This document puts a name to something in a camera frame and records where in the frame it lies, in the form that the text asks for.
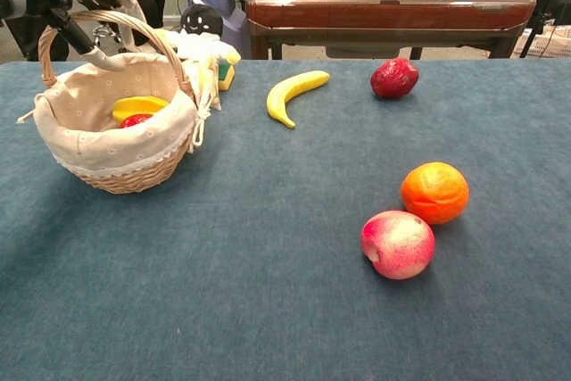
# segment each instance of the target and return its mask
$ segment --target table leg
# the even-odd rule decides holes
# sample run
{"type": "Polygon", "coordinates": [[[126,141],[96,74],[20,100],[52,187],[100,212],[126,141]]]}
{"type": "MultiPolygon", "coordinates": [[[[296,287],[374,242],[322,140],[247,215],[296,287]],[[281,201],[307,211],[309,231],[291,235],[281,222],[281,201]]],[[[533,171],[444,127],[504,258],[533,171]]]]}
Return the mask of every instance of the table leg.
{"type": "Polygon", "coordinates": [[[282,44],[271,44],[271,59],[282,60],[282,44]]]}
{"type": "Polygon", "coordinates": [[[517,37],[505,37],[500,39],[488,58],[509,58],[516,47],[517,37]]]}
{"type": "Polygon", "coordinates": [[[410,49],[411,60],[420,60],[421,56],[422,56],[422,48],[413,46],[412,49],[410,49]]]}
{"type": "Polygon", "coordinates": [[[250,36],[253,60],[268,60],[268,41],[264,36],[250,36]]]}

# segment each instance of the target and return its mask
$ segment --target red apple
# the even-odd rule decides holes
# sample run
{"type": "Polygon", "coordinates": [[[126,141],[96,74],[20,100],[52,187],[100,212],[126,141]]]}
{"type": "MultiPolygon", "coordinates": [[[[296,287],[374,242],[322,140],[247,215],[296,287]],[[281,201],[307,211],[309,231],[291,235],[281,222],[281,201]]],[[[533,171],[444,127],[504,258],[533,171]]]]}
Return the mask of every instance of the red apple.
{"type": "Polygon", "coordinates": [[[406,58],[384,62],[371,75],[371,87],[380,98],[401,98],[417,84],[418,69],[406,58]]]}
{"type": "Polygon", "coordinates": [[[145,122],[146,120],[148,120],[152,116],[153,115],[151,115],[149,113],[139,113],[137,115],[131,115],[128,118],[126,118],[123,122],[121,122],[121,124],[119,125],[119,128],[133,127],[136,124],[140,124],[141,122],[145,122]]]}
{"type": "Polygon", "coordinates": [[[379,274],[393,280],[414,277],[434,256],[432,229],[407,211],[383,211],[367,221],[360,245],[379,274]]]}

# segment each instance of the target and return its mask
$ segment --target orange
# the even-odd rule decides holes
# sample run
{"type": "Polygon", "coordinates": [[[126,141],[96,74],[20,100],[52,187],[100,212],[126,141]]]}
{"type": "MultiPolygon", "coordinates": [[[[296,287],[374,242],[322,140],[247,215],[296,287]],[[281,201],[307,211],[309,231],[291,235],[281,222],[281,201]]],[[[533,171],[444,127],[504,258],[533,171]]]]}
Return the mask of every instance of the orange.
{"type": "Polygon", "coordinates": [[[407,211],[434,225],[458,217],[468,205],[468,182],[444,162],[416,167],[402,181],[401,198],[407,211]]]}

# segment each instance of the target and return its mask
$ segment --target yellow banana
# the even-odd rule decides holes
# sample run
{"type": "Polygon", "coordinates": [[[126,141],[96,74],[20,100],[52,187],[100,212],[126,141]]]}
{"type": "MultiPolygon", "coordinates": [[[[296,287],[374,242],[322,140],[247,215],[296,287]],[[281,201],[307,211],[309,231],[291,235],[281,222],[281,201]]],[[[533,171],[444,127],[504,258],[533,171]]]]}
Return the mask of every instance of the yellow banana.
{"type": "Polygon", "coordinates": [[[279,120],[286,127],[295,128],[295,122],[289,119],[286,103],[299,94],[321,87],[329,81],[329,73],[321,70],[307,71],[282,80],[269,91],[266,109],[274,120],[279,120]]]}
{"type": "Polygon", "coordinates": [[[121,124],[126,118],[139,113],[157,113],[169,104],[166,100],[154,95],[121,98],[113,106],[113,119],[121,124]]]}

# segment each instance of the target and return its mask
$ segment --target blue felt surface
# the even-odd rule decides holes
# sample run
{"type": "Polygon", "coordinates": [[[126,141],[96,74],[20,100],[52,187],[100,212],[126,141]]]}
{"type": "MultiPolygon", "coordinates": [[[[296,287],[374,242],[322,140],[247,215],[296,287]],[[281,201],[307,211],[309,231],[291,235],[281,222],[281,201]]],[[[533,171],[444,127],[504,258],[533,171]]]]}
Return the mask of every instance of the blue felt surface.
{"type": "Polygon", "coordinates": [[[567,379],[571,62],[418,62],[398,102],[376,66],[241,62],[204,146],[140,195],[59,167],[15,124],[37,65],[1,66],[0,379],[567,379]],[[332,78],[297,129],[271,120],[270,88],[312,69],[332,78]],[[423,274],[382,279],[360,229],[433,160],[470,205],[423,274]]]}

